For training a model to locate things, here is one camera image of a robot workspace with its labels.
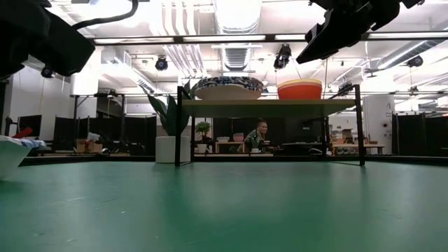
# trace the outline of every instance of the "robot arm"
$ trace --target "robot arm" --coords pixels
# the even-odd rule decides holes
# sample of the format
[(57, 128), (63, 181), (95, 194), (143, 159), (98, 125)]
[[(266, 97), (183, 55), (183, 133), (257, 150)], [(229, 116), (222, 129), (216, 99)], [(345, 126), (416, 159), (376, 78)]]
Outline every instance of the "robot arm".
[(421, 0), (311, 0), (311, 4), (327, 10), (325, 22), (308, 31), (308, 46), (297, 62), (324, 60), (340, 48), (355, 45), (369, 29), (376, 31), (394, 20), (400, 13), (400, 2), (411, 8)]

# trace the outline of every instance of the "cardboard box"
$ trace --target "cardboard box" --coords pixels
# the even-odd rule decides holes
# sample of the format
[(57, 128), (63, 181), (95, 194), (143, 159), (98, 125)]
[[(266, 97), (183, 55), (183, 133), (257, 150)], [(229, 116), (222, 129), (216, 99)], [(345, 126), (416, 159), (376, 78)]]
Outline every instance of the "cardboard box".
[(100, 143), (88, 142), (87, 139), (76, 140), (76, 150), (78, 153), (100, 153), (103, 150), (103, 145)]
[(342, 130), (342, 138), (344, 139), (344, 143), (352, 144), (353, 136), (351, 135), (351, 129), (343, 129)]

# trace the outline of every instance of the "small plant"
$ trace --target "small plant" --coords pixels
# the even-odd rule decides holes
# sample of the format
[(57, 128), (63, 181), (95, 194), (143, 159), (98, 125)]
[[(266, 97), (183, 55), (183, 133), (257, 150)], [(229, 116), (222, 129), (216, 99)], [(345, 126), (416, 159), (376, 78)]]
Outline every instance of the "small plant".
[[(190, 89), (190, 81), (188, 81), (187, 84), (184, 86), (185, 90), (188, 94), (190, 94), (190, 97), (194, 99), (195, 97), (195, 91), (197, 86), (193, 86), (193, 88)], [(154, 96), (151, 96), (148, 94), (148, 92), (143, 89), (143, 91), (148, 95), (149, 103), (154, 108), (155, 112), (160, 116), (160, 122), (162, 123), (163, 128), (167, 132), (169, 136), (176, 136), (176, 111), (177, 111), (177, 103), (175, 98), (173, 98), (171, 95), (168, 96), (168, 107), (163, 103), (163, 101), (160, 101), (159, 99), (155, 98)], [(181, 116), (181, 131), (183, 131), (188, 124), (188, 120), (190, 119), (190, 115), (185, 111), (185, 109), (182, 109), (182, 116)]]
[(196, 124), (196, 133), (202, 134), (202, 143), (207, 139), (207, 133), (210, 131), (210, 122), (199, 122)]

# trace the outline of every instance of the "patterned bowl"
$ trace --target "patterned bowl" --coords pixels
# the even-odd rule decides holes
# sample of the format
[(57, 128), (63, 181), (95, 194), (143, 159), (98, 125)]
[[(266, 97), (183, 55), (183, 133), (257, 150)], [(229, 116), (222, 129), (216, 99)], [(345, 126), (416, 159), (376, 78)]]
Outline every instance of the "patterned bowl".
[(315, 79), (286, 81), (277, 90), (279, 99), (321, 99), (322, 82)]
[(203, 100), (258, 99), (262, 91), (256, 78), (221, 76), (200, 80), (195, 95)]

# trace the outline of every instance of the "red object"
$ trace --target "red object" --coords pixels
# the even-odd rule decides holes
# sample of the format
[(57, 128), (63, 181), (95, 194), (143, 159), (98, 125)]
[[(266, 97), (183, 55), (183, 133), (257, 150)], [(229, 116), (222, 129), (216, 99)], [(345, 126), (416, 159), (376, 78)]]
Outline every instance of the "red object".
[(279, 85), (279, 99), (321, 99), (322, 82), (315, 79), (286, 81)]
[(21, 138), (29, 136), (31, 133), (33, 133), (33, 129), (30, 128), (30, 127), (26, 127), (24, 130), (22, 130), (21, 132), (17, 133), (16, 135), (14, 135), (13, 138), (21, 139)]

